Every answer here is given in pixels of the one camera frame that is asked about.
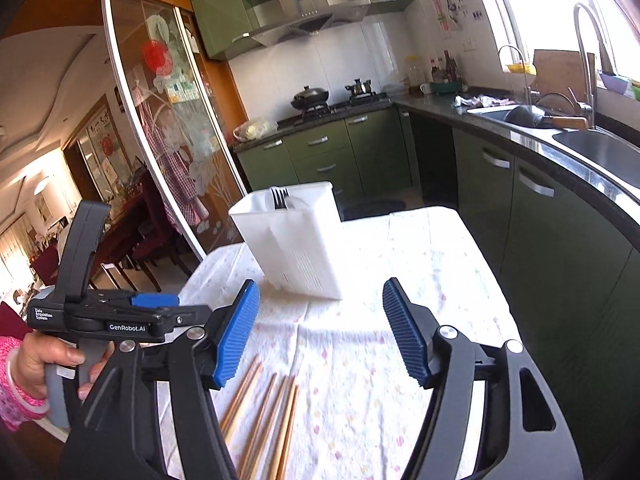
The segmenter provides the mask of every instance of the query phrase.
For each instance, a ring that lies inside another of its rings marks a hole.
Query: backsplash
[[[329,104],[349,98],[345,85],[371,79],[376,92],[404,78],[404,58],[415,54],[402,12],[322,30],[242,54],[229,66],[250,119],[280,120],[299,113],[289,102],[305,86],[329,91]]]

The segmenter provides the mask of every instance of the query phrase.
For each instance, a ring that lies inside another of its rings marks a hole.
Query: chopstick
[[[251,366],[249,366],[249,369],[247,370],[246,375],[244,376],[244,379],[242,380],[242,383],[240,383],[240,387],[236,391],[236,394],[235,394],[234,398],[231,400],[231,403],[229,404],[229,407],[226,410],[225,416],[222,417],[222,422],[220,422],[220,431],[222,431],[222,433],[225,433],[225,430],[226,430],[226,427],[229,424],[229,421],[234,416],[234,413],[236,412],[236,409],[238,408],[238,402],[240,402],[240,399],[244,395],[244,390],[246,389],[247,383],[248,383],[249,379],[251,378],[254,370],[257,368],[258,364],[259,364],[258,356],[256,355],[254,357],[254,360],[251,362]]]
[[[269,469],[269,480],[276,480],[278,476],[278,469],[280,468],[280,459],[282,457],[282,449],[284,448],[285,434],[287,433],[287,423],[291,415],[291,409],[293,407],[293,397],[296,391],[295,385],[296,378],[291,378],[291,384],[289,386],[289,396],[287,397],[287,405],[285,407],[284,416],[280,423],[280,430],[278,431],[278,440],[276,447],[273,450],[273,457],[271,458],[271,467]]]
[[[264,418],[264,413],[267,410],[267,404],[269,403],[269,397],[271,395],[271,391],[276,382],[277,374],[273,374],[271,376],[271,381],[269,381],[269,387],[267,388],[267,393],[264,395],[264,399],[262,400],[262,406],[260,407],[260,413],[258,413],[258,418],[254,425],[254,430],[251,433],[251,437],[249,438],[249,442],[244,446],[244,451],[242,452],[242,459],[240,461],[240,467],[238,468],[238,478],[242,478],[244,476],[244,470],[247,466],[249,458],[254,453],[254,443],[255,439],[258,436],[258,432],[260,431],[260,426],[262,425],[262,419]]]
[[[248,475],[245,476],[245,479],[248,478],[248,480],[254,480],[255,475],[258,472],[258,466],[260,465],[260,458],[262,457],[262,453],[264,452],[264,445],[267,442],[267,437],[269,436],[269,434],[271,433],[275,425],[276,415],[278,414],[278,407],[280,406],[280,403],[282,402],[282,398],[284,397],[284,389],[286,384],[287,384],[287,378],[284,377],[282,378],[282,382],[280,383],[280,387],[278,389],[278,396],[276,397],[276,400],[273,403],[273,406],[271,407],[271,412],[269,414],[269,421],[267,423],[267,426],[264,428],[264,431],[262,432],[262,436],[260,438],[260,444],[258,444],[258,448],[256,449],[256,455],[253,460],[252,468],[251,470],[248,471]]]
[[[278,476],[276,477],[276,480],[284,480],[287,473],[287,461],[289,460],[289,448],[291,447],[293,425],[296,421],[296,406],[298,405],[299,389],[300,387],[296,384],[295,391],[293,392],[293,406],[291,407],[291,414],[289,415],[289,421],[287,423],[287,433],[284,437],[284,449],[282,450],[282,456],[280,457],[280,465],[278,466]]]
[[[246,406],[249,400],[251,400],[251,394],[254,392],[255,383],[261,373],[262,373],[262,363],[258,364],[258,367],[254,370],[254,373],[251,376],[251,380],[249,380],[249,384],[247,385],[246,389],[244,390],[244,393],[242,394],[242,400],[238,404],[238,408],[236,409],[236,411],[232,415],[231,420],[229,421],[229,423],[226,425],[226,428],[222,432],[222,436],[225,437],[225,443],[227,446],[231,443],[231,439],[234,436],[234,433],[236,432],[236,428],[238,428],[238,424],[240,422],[240,419],[242,418],[242,414],[244,413],[244,410],[246,409]]]

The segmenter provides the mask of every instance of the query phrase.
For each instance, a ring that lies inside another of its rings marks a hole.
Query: gas stove
[[[365,94],[358,97],[351,97],[347,101],[342,101],[334,105],[327,105],[327,104],[319,105],[317,107],[304,110],[300,115],[288,117],[287,119],[278,121],[278,129],[282,130],[284,128],[290,128],[292,126],[300,126],[300,124],[310,123],[319,118],[337,114],[339,112],[349,110],[350,108],[354,108],[354,110],[356,110],[358,107],[362,105],[369,105],[369,104],[377,103],[380,101],[389,101],[389,98],[386,96],[386,93],[381,92],[378,94],[378,93],[372,92],[371,94]]]

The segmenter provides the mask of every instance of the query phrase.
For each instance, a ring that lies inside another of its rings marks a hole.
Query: cabinet handle
[[[358,117],[357,119],[354,119],[353,121],[347,122],[347,124],[358,124],[358,123],[363,123],[364,121],[368,121],[368,120],[369,120],[369,116],[363,115],[362,117]]]
[[[542,186],[541,184],[537,184],[533,182],[528,176],[520,173],[518,175],[521,183],[527,186],[534,193],[538,193],[539,195],[548,196],[550,198],[556,193],[552,187]]]
[[[334,170],[336,166],[337,164],[334,162],[332,165],[325,166],[324,168],[318,168],[316,171],[318,173],[327,173],[328,171]]]
[[[263,147],[264,150],[270,150],[271,148],[275,148],[276,146],[279,146],[282,144],[282,139],[278,139],[275,142],[272,142],[271,144],[267,144]]]
[[[240,34],[240,36],[238,36],[237,38],[233,38],[231,40],[231,43],[235,43],[236,41],[242,40],[242,38],[248,38],[249,37],[249,33],[248,32],[244,32],[242,34]]]
[[[308,146],[317,146],[318,144],[322,144],[323,142],[327,142],[329,140],[329,137],[320,137],[319,139],[316,140],[310,140],[307,145]]]
[[[486,150],[482,150],[482,158],[496,168],[504,168],[505,170],[508,170],[511,167],[510,161],[504,160],[503,158],[496,158]]]

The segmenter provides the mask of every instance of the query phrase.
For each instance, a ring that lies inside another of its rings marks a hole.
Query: cutting board
[[[591,72],[591,91],[595,92],[595,56],[589,52],[587,53],[587,59],[589,60],[589,70]],[[535,50],[533,53],[533,65],[535,65],[538,73],[534,86],[540,94],[560,92],[571,99],[571,92],[568,90],[568,87],[571,87],[578,101],[586,101],[586,86],[584,84],[580,52],[575,50]]]

